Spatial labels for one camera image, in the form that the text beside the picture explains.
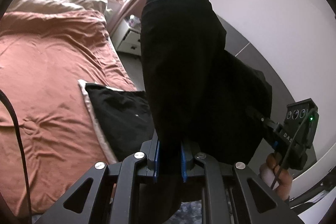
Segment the person's right hand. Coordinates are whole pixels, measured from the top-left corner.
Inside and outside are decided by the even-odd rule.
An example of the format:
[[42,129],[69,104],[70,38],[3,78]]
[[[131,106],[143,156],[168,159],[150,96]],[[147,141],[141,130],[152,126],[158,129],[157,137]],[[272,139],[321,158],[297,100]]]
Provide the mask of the person's right hand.
[[271,153],[267,156],[266,162],[260,166],[260,178],[269,186],[272,186],[273,180],[274,192],[283,200],[288,201],[291,191],[291,186],[293,182],[293,177],[288,170],[282,169],[281,172],[280,166],[277,164],[277,161],[274,157],[274,154]]

